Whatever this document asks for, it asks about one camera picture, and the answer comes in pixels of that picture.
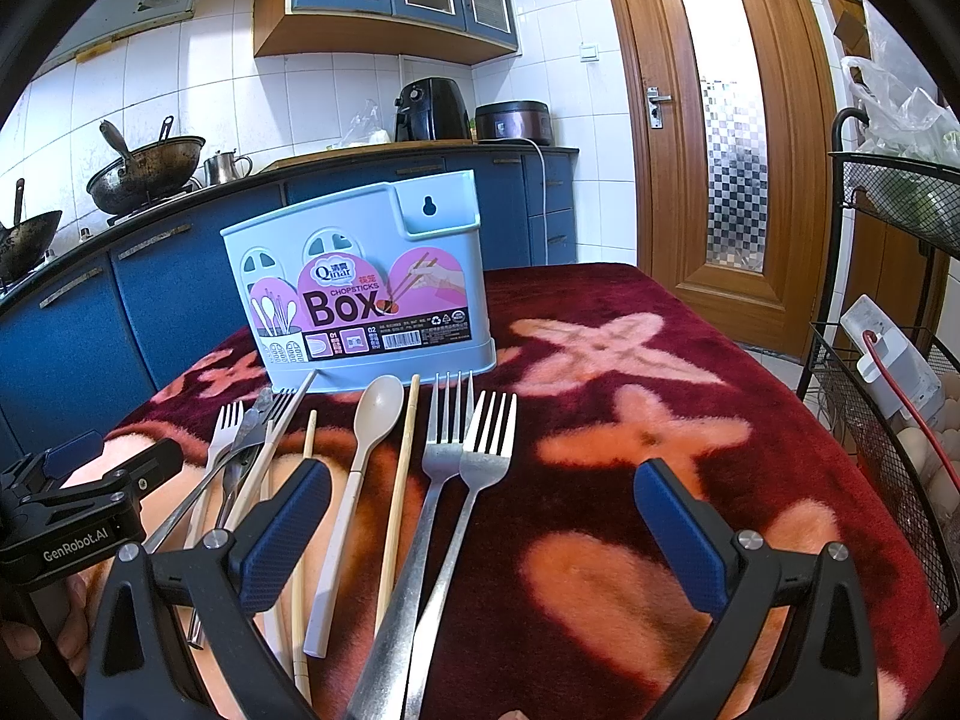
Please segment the person's left hand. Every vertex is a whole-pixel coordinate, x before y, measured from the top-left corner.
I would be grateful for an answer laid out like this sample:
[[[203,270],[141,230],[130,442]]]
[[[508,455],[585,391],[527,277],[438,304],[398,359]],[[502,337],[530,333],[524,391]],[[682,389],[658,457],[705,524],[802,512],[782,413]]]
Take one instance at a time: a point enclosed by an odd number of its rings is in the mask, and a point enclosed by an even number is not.
[[[82,575],[75,574],[67,578],[67,589],[70,613],[57,639],[57,649],[68,661],[71,672],[83,676],[89,658],[89,624],[86,616],[88,584]],[[3,622],[2,640],[14,660],[18,661],[36,656],[43,648],[37,632],[21,622]]]

